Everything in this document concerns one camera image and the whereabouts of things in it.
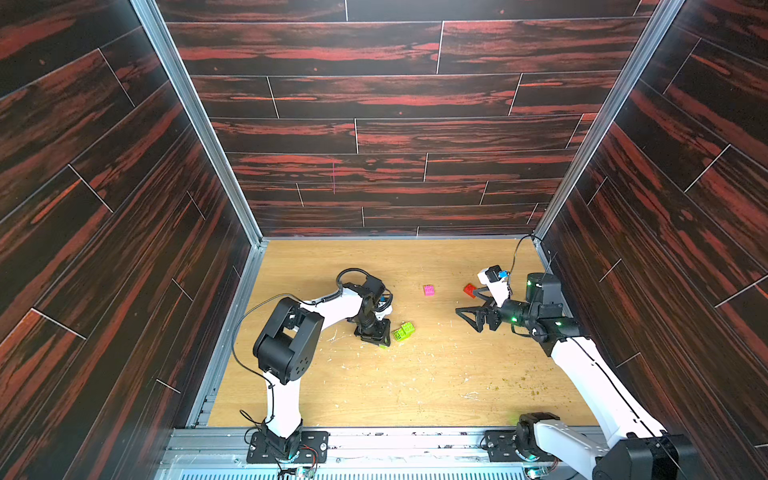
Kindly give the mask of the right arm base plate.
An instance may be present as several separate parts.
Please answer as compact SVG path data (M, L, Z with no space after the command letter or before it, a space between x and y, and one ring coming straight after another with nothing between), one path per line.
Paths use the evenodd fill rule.
M488 454L492 463L533 462L536 459L518 448L514 430L486 430L479 447Z

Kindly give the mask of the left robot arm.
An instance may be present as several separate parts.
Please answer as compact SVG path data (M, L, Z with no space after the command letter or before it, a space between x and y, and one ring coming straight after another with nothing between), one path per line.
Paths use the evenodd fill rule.
M336 291L329 295L308 301L292 296L279 300L253 347L268 386L267 436L289 440L301 431L300 381L321 333L341 322L352 323L355 337L388 347L393 300L382 280L358 268L341 271Z

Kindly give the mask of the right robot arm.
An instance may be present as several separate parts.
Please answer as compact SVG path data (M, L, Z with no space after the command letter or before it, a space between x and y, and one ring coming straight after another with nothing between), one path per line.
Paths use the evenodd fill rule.
M578 322L565 315L561 283L548 273L527 276L525 298L512 297L510 274L494 265L478 274L477 307L457 309L475 331L507 323L523 327L571 380L603 434L592 440L549 412L520 416L513 431L488 431L481 441L492 462L518 459L530 479L564 464L586 479L692 479L699 457L692 442L656 420L608 366Z

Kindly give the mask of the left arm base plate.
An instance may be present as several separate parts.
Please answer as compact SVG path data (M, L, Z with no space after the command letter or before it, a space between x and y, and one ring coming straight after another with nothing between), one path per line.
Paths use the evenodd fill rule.
M323 464L329 448L328 431L299 430L288 438L266 432L254 431L249 438L247 464Z

